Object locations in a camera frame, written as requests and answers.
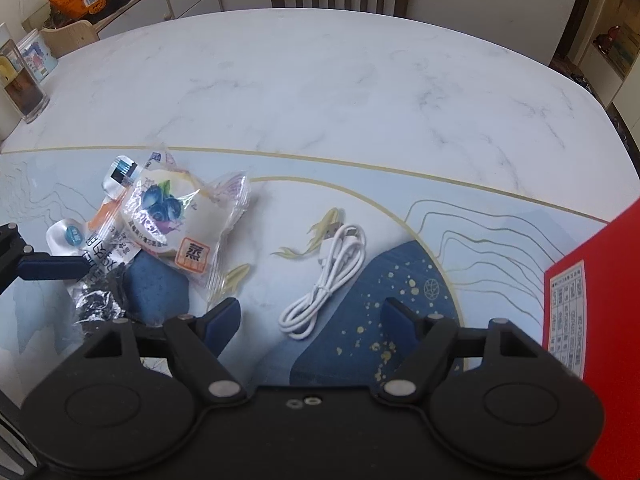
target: wire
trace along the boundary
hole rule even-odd
[[[295,340],[313,332],[322,306],[362,268],[366,244],[364,231],[355,224],[341,225],[335,233],[328,232],[318,258],[322,267],[320,278],[310,293],[282,311],[278,318],[282,332]]]

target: table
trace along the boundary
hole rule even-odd
[[[65,56],[44,88],[49,106],[0,155],[0,224],[17,221],[36,250],[54,221],[91,218],[119,154],[140,161],[165,143],[201,178],[254,178],[227,262],[251,266],[244,317],[221,355],[245,383],[303,383],[311,366],[349,374],[340,357],[369,360],[367,377],[383,381],[397,364],[376,330],[389,294],[471,326],[510,317],[540,338],[543,270],[640,194],[583,88],[500,46],[388,16],[268,9],[162,23]],[[271,253],[304,248],[332,207],[366,230],[367,267],[293,349],[274,320],[318,264]],[[14,283],[0,298],[0,388],[16,401],[77,343],[69,308],[56,283]]]

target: silver bolt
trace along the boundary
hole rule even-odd
[[[307,406],[317,406],[322,404],[322,399],[320,397],[305,397],[305,404]]]
[[[235,381],[215,381],[209,385],[209,393],[216,397],[233,397],[242,388]]]
[[[289,399],[284,404],[287,408],[291,408],[292,410],[301,410],[305,407],[300,399]]]
[[[384,389],[394,397],[406,397],[415,393],[417,387],[406,379],[393,379],[385,384]]]

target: gold wavy line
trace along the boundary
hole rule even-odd
[[[234,150],[230,148],[200,148],[197,146],[168,146],[167,148],[174,152],[230,153],[233,155],[268,156],[272,158],[289,158],[291,160],[323,162],[325,164],[335,164],[336,166],[349,166],[352,168],[363,168],[364,170],[385,171],[386,173],[395,173],[395,174],[402,174],[407,176],[414,176],[417,178],[425,178],[427,180],[434,180],[436,182],[446,182],[448,184],[456,184],[457,186],[471,187],[473,189],[480,189],[482,191],[488,191],[490,193],[495,193],[503,196],[511,196],[513,198],[524,200],[526,202],[531,202],[533,204],[551,207],[553,209],[558,209],[559,211],[565,211],[567,213],[573,213],[573,214],[582,216],[584,218],[590,218],[591,220],[602,222],[603,224],[609,223],[606,220],[603,220],[602,218],[598,218],[597,216],[592,216],[587,213],[582,213],[580,211],[569,209],[561,205],[552,204],[551,202],[544,202],[543,200],[538,200],[536,198],[531,198],[528,196],[522,196],[517,193],[512,193],[510,191],[503,191],[501,189],[495,189],[493,187],[488,187],[488,186],[480,186],[479,184],[472,184],[470,182],[464,182],[462,180],[455,180],[453,178],[446,178],[443,176],[436,176],[428,173],[419,173],[417,171],[401,170],[399,168],[388,168],[386,166],[376,166],[373,164],[363,164],[361,162],[350,162],[348,160],[340,160],[339,158],[324,158],[320,156],[294,155],[293,153],[258,152],[255,150]],[[108,145],[66,146],[66,147],[57,147],[57,148],[31,148],[28,150],[13,150],[8,152],[2,152],[0,153],[0,156],[11,155],[14,153],[65,152],[65,151],[75,151],[75,150],[148,150],[148,149],[149,149],[148,146],[139,146],[135,144],[130,146],[108,146]]]
[[[537,297],[538,297],[538,296],[536,295],[536,293],[535,293],[533,290],[531,290],[527,285],[525,285],[524,283],[519,282],[518,280],[516,280],[516,278],[514,278],[513,276],[511,276],[511,275],[510,275],[506,270],[504,270],[504,269],[503,269],[502,267],[500,267],[500,266],[497,266],[497,265],[496,265],[496,264],[494,264],[493,262],[473,262],[471,265],[469,265],[468,267],[464,267],[463,269],[447,269],[447,274],[450,274],[450,273],[452,273],[452,272],[464,272],[465,270],[469,270],[469,269],[471,269],[471,267],[473,267],[473,266],[481,265],[481,264],[484,264],[484,265],[491,265],[492,267],[495,267],[496,269],[500,270],[500,272],[502,272],[502,273],[506,274],[507,276],[509,276],[509,277],[510,277],[514,282],[516,282],[518,285],[523,286],[524,288],[526,288],[526,289],[531,293],[531,295],[532,295],[532,296],[534,296],[535,298],[537,298]]]
[[[503,293],[498,292],[497,290],[475,290],[474,288],[461,288],[460,290],[466,290],[467,292],[480,292],[482,294],[499,294],[500,296],[502,296],[505,300],[507,300],[509,303],[511,303],[511,305],[513,305],[513,307],[516,310],[519,310],[521,313],[525,314],[526,316],[529,316],[533,321],[535,321],[540,327],[542,327],[542,323],[540,323],[532,314],[530,314],[529,312],[527,312],[526,310],[520,308],[519,306],[517,306],[515,303],[513,303],[513,301],[511,301],[509,298],[507,298]]]
[[[513,265],[515,265],[515,266],[518,268],[518,270],[520,271],[520,273],[524,276],[524,279],[525,279],[525,280],[527,280],[531,285],[533,285],[537,290],[539,290],[541,294],[544,294],[543,290],[542,290],[539,286],[537,286],[534,282],[532,282],[532,281],[529,279],[529,277],[524,273],[524,270],[522,270],[522,268],[521,268],[521,267],[520,267],[516,262],[514,262],[513,260],[511,260],[511,259],[510,259],[510,257],[505,256],[504,254],[495,253],[494,251],[476,251],[475,249],[472,249],[472,248],[471,248],[471,247],[469,247],[468,245],[464,244],[464,243],[462,242],[462,240],[458,240],[457,238],[452,238],[452,237],[450,237],[450,238],[448,238],[448,239],[447,239],[447,241],[449,241],[449,240],[453,240],[453,241],[455,241],[455,242],[458,242],[458,243],[459,243],[460,245],[462,245],[463,247],[466,247],[466,248],[467,248],[467,249],[469,249],[470,251],[473,251],[473,252],[475,252],[475,253],[477,253],[477,254],[495,254],[496,256],[500,256],[501,258],[505,258],[505,259],[509,260]],[[541,283],[541,284],[543,284],[542,280],[540,280],[540,278],[539,278],[537,275],[536,275],[536,278],[538,278],[538,280],[540,281],[540,283]]]
[[[475,222],[469,218],[466,218],[464,216],[460,216],[460,215],[452,215],[450,213],[440,213],[438,211],[429,211],[427,213],[424,214],[424,216],[422,217],[422,223],[420,224],[420,229],[418,229],[418,234],[420,234],[422,232],[422,229],[424,229],[424,223],[426,222],[427,216],[428,215],[441,215],[441,216],[451,216],[453,218],[462,218],[463,220],[466,220],[468,222],[471,222],[472,224],[478,225],[484,229],[487,229],[489,231],[509,231],[511,233],[516,233],[517,235],[520,236],[524,236],[525,238],[528,238],[529,240],[531,240],[533,243],[535,243],[540,250],[546,254],[546,257],[549,258],[551,260],[552,263],[555,263],[556,261],[549,255],[549,253],[547,253],[544,249],[544,247],[542,245],[540,245],[537,241],[535,241],[531,236],[526,235],[524,233],[521,233],[520,231],[516,231],[515,229],[511,229],[509,227],[487,227],[486,225],[482,225],[479,224],[478,222]]]
[[[383,205],[380,205],[379,203],[377,203],[374,200],[370,199],[369,197],[364,196],[364,195],[358,193],[357,191],[351,190],[351,189],[349,189],[347,187],[338,186],[337,184],[332,184],[331,182],[324,182],[322,180],[316,180],[316,179],[313,179],[313,178],[305,178],[305,177],[302,177],[302,176],[259,176],[259,177],[255,177],[255,178],[251,179],[251,182],[281,182],[281,181],[285,181],[285,182],[304,182],[306,184],[316,184],[316,186],[324,186],[324,187],[329,187],[331,189],[335,189],[337,191],[341,191],[341,192],[346,193],[348,195],[354,196],[357,199],[362,200],[363,202],[366,202],[370,206],[373,206],[378,211],[384,213],[389,218],[391,218],[400,227],[402,227],[405,231],[407,231],[411,235],[411,237],[420,244],[420,246],[424,249],[424,252],[426,252],[429,255],[430,259],[433,260],[433,265],[435,265],[436,268],[438,269],[438,272],[442,276],[442,279],[444,280],[445,285],[447,285],[447,288],[450,291],[451,301],[453,301],[453,305],[454,305],[454,307],[456,309],[456,313],[458,314],[458,320],[460,321],[460,326],[464,326],[464,317],[462,315],[462,310],[460,309],[460,303],[458,302],[458,298],[456,297],[456,290],[449,283],[449,279],[447,278],[447,274],[442,269],[442,266],[440,265],[440,263],[436,259],[436,257],[433,255],[433,253],[431,252],[431,250],[427,246],[427,244],[417,235],[417,233],[413,229],[411,229],[404,221],[402,221],[400,219],[400,217],[398,217],[397,215],[395,215],[394,213],[389,211],[389,209],[387,209]]]
[[[438,252],[438,256],[437,256],[438,258],[439,258],[439,257],[440,257],[440,255],[442,254],[442,242],[444,241],[444,237],[445,237],[445,235],[446,235],[447,233],[451,233],[451,234],[453,234],[453,235],[462,236],[463,238],[466,238],[466,240],[469,240],[470,242],[475,243],[475,244],[494,244],[494,245],[498,245],[498,246],[500,246],[500,247],[510,247],[511,249],[516,249],[517,251],[520,251],[521,253],[523,253],[525,256],[528,256],[528,257],[531,259],[531,261],[532,261],[534,264],[536,264],[536,267],[540,270],[540,272],[542,272],[542,274],[544,274],[544,273],[545,273],[545,271],[542,269],[542,267],[540,267],[540,266],[538,265],[538,262],[534,259],[534,257],[533,257],[533,256],[531,256],[529,253],[527,253],[527,251],[525,251],[524,249],[521,249],[520,247],[517,247],[517,246],[515,246],[515,245],[511,245],[511,244],[502,244],[502,243],[500,243],[500,242],[494,242],[494,241],[492,241],[492,240],[487,240],[486,238],[480,238],[479,240],[475,240],[474,238],[470,238],[470,237],[468,237],[468,236],[466,236],[466,235],[463,235],[462,233],[459,233],[459,232],[457,232],[457,231],[453,231],[453,230],[451,230],[451,229],[447,229],[446,231],[444,231],[444,232],[442,233],[442,240],[440,241],[440,251]],[[531,272],[533,272],[533,274],[535,274],[535,273],[536,273],[536,272],[535,272],[535,270],[533,270],[533,269],[531,269],[530,267],[526,266],[526,265],[525,265],[523,262],[521,262],[520,260],[516,260],[515,258],[513,258],[513,260],[514,260],[514,261],[516,261],[516,262],[518,262],[518,263],[520,263],[520,264],[522,264],[522,266],[523,266],[523,267],[526,267],[527,269],[529,269]]]
[[[493,218],[515,218],[515,219],[517,219],[517,220],[521,220],[521,221],[523,221],[524,223],[529,224],[529,225],[530,225],[531,227],[533,227],[536,231],[538,231],[538,232],[539,232],[539,233],[544,237],[544,239],[545,239],[547,242],[549,242],[549,243],[551,244],[551,246],[552,246],[556,251],[558,251],[560,254],[562,254],[562,256],[566,256],[566,254],[564,254],[560,249],[558,249],[558,247],[557,247],[557,246],[556,246],[556,245],[555,245],[551,240],[549,240],[549,238],[547,238],[547,237],[546,237],[546,235],[545,235],[545,234],[540,230],[540,228],[539,228],[539,227],[537,227],[537,226],[536,226],[535,224],[533,224],[532,222],[529,222],[529,220],[525,220],[524,218],[521,218],[521,217],[516,216],[516,215],[493,215],[493,214],[491,214],[491,213],[485,213],[485,212],[483,212],[483,211],[476,211],[475,209],[469,209],[469,208],[467,208],[467,207],[462,207],[461,205],[452,204],[452,203],[450,203],[450,202],[444,202],[444,200],[435,200],[435,199],[430,199],[430,198],[424,198],[424,199],[421,199],[421,200],[416,200],[414,203],[412,203],[412,204],[411,204],[411,207],[409,208],[409,212],[406,214],[406,218],[404,219],[404,221],[405,221],[405,222],[406,222],[406,221],[408,221],[408,219],[409,219],[409,215],[411,214],[411,211],[412,211],[412,209],[414,208],[414,206],[415,206],[416,204],[420,203],[420,202],[435,202],[435,203],[438,203],[438,204],[450,205],[450,206],[452,206],[452,207],[457,207],[458,209],[462,209],[462,210],[464,210],[464,211],[469,211],[469,212],[471,212],[471,213],[478,213],[478,214],[481,214],[481,215],[484,215],[484,216],[491,216],[491,217],[493,217]],[[598,221],[600,221],[600,222],[604,222],[605,224],[607,224],[607,223],[608,223],[608,222],[606,222],[606,221],[604,221],[604,220],[601,220],[601,219],[599,219],[599,218],[594,218],[594,217],[588,217],[588,218],[591,218],[591,219],[593,219],[593,220],[598,220]]]
[[[542,302],[540,301],[540,299],[535,294],[532,294],[528,290],[523,290],[519,286],[513,285],[513,283],[501,282],[500,280],[477,280],[476,282],[461,282],[461,283],[451,282],[451,285],[466,286],[466,285],[477,285],[478,283],[500,283],[501,285],[510,286],[511,288],[514,288],[515,290],[519,290],[521,293],[526,294],[527,296],[531,296],[534,300],[536,300],[538,302],[538,305],[540,306],[540,309],[544,311],[544,307],[542,306]]]

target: label sticker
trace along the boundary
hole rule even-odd
[[[587,295],[584,261],[549,280],[551,313],[548,351],[574,374],[584,375]]]
[[[184,238],[180,244],[180,250],[175,256],[175,264],[186,270],[199,274],[207,268],[207,257],[210,248],[191,238]]]

